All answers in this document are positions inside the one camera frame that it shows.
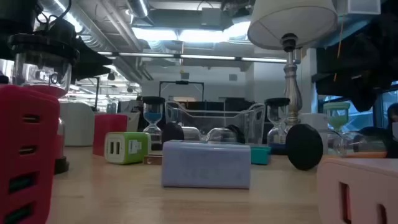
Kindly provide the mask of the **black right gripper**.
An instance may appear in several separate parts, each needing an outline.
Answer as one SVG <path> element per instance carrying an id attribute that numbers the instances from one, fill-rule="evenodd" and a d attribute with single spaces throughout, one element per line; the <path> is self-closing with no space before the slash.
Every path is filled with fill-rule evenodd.
<path id="1" fill-rule="evenodd" d="M 375 89 L 398 81 L 398 6 L 383 6 L 367 32 L 317 50 L 317 93 L 347 98 L 358 111 L 373 106 Z"/>

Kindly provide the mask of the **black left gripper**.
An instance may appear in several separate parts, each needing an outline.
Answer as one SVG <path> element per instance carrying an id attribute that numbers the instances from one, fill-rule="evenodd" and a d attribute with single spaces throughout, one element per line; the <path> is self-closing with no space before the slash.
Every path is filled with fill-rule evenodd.
<path id="1" fill-rule="evenodd" d="M 11 59 L 14 55 L 9 45 L 10 36 L 29 34 L 49 37 L 77 49 L 80 53 L 78 63 L 111 65 L 111 59 L 89 48 L 81 37 L 76 38 L 75 48 L 75 28 L 64 19 L 71 7 L 72 0 L 68 0 L 66 9 L 59 16 L 55 16 L 54 21 L 51 22 L 47 17 L 42 22 L 39 15 L 43 13 L 43 7 L 39 0 L 0 0 L 0 59 Z M 94 78 L 110 72 L 111 69 L 107 67 L 77 67 L 76 80 Z"/>

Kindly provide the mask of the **mint green hourglass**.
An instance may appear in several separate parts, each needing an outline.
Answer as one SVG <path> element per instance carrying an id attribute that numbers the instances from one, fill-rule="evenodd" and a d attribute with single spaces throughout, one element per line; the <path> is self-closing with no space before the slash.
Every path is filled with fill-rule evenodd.
<path id="1" fill-rule="evenodd" d="M 325 103 L 323 111 L 327 115 L 328 125 L 331 127 L 328 133 L 328 146 L 333 147 L 334 143 L 340 140 L 343 126 L 349 121 L 349 108 L 347 102 Z"/>

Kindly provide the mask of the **red sand hourglass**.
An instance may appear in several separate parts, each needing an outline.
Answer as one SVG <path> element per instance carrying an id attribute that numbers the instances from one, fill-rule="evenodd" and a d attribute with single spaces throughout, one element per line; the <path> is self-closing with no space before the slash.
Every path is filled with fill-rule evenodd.
<path id="1" fill-rule="evenodd" d="M 12 83 L 57 99 L 70 88 L 72 66 L 78 52 L 49 37 L 16 34 L 9 38 L 15 55 Z"/>

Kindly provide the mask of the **light blue sand hourglass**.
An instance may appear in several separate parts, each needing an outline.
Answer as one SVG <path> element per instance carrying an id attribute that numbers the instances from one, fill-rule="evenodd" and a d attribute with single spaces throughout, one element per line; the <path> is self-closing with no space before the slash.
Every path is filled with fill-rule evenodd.
<path id="1" fill-rule="evenodd" d="M 144 132 L 150 135 L 151 147 L 149 154 L 156 154 L 162 150 L 162 130 L 158 127 L 158 122 L 163 118 L 163 108 L 165 99 L 159 96 L 144 96 L 144 119 L 148 125 Z"/>

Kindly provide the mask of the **orange sand hourglass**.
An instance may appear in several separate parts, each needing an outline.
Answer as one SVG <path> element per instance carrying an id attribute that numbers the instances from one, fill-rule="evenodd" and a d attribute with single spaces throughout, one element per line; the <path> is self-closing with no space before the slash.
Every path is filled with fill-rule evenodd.
<path id="1" fill-rule="evenodd" d="M 326 157 L 386 158 L 396 145 L 389 131 L 365 127 L 359 131 L 339 133 L 332 129 L 315 129 L 308 124 L 290 128 L 285 148 L 290 163 L 298 170 L 310 170 Z"/>

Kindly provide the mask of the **green white USB charger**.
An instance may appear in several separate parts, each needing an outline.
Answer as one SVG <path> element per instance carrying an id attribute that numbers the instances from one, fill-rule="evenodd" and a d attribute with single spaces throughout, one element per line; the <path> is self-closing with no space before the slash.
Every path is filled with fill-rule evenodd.
<path id="1" fill-rule="evenodd" d="M 104 156 L 112 164 L 142 163 L 150 147 L 150 135 L 147 133 L 110 132 L 105 137 Z"/>

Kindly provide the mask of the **pink USB charger block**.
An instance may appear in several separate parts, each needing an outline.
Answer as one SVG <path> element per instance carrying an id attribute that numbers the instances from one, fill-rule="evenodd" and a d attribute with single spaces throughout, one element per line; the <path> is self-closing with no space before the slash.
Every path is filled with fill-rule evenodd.
<path id="1" fill-rule="evenodd" d="M 398 159 L 324 159 L 317 192 L 322 224 L 398 224 Z"/>

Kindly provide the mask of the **square lavender USB charger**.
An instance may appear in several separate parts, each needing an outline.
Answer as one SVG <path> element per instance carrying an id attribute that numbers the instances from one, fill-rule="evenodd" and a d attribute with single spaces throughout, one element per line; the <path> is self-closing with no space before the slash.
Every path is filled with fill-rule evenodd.
<path id="1" fill-rule="evenodd" d="M 248 145 L 183 140 L 170 140 L 163 145 L 163 187 L 249 189 L 250 184 Z"/>

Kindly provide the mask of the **grey plastic bin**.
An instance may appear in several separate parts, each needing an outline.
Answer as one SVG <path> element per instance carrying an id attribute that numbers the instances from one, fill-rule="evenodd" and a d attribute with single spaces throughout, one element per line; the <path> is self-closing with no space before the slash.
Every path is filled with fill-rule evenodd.
<path id="1" fill-rule="evenodd" d="M 65 122 L 65 145 L 88 147 L 104 142 L 108 132 L 136 132 L 139 112 L 106 114 L 93 112 L 84 103 L 61 103 L 60 117 Z"/>

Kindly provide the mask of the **silver table lamp white shade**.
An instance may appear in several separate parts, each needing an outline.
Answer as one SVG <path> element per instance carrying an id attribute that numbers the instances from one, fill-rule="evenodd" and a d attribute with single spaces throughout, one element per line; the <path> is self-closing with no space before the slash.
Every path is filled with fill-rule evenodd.
<path id="1" fill-rule="evenodd" d="M 333 32 L 337 21 L 332 0 L 256 0 L 254 4 L 248 39 L 262 49 L 283 50 L 287 54 L 284 95 L 290 103 L 285 132 L 299 124 L 302 109 L 294 50 Z"/>

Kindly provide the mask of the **ceiling light strip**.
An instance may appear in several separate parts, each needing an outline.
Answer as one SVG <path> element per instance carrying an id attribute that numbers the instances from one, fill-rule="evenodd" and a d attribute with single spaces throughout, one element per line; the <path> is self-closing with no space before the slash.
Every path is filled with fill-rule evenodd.
<path id="1" fill-rule="evenodd" d="M 176 59 L 198 59 L 198 60 L 225 60 L 239 62 L 258 63 L 286 63 L 282 58 L 260 58 L 260 57 L 235 57 L 220 55 L 193 55 L 193 54 L 158 54 L 158 53 L 136 53 L 136 52 L 98 52 L 106 57 L 144 57 L 144 58 L 176 58 Z"/>

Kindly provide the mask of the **clear plastic bin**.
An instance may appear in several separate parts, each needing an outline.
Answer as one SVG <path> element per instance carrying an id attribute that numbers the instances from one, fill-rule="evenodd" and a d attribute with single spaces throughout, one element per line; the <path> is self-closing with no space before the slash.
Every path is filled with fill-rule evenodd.
<path id="1" fill-rule="evenodd" d="M 165 103 L 165 121 L 182 127 L 195 127 L 202 136 L 214 128 L 237 127 L 246 144 L 261 144 L 264 135 L 266 107 L 255 103 L 243 111 L 188 110 L 176 101 Z"/>

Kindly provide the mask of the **silver air duct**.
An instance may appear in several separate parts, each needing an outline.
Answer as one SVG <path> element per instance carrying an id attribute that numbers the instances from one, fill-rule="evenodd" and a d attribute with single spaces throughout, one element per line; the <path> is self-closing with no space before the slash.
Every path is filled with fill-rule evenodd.
<path id="1" fill-rule="evenodd" d="M 147 0 L 126 0 L 127 6 L 134 17 L 145 18 L 149 15 Z"/>

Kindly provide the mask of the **black stand frame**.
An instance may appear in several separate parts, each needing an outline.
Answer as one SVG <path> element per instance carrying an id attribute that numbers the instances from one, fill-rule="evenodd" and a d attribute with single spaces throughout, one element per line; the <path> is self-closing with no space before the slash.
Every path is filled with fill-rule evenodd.
<path id="1" fill-rule="evenodd" d="M 203 101 L 205 84 L 203 82 L 161 81 L 159 96 L 169 101 L 196 102 Z"/>

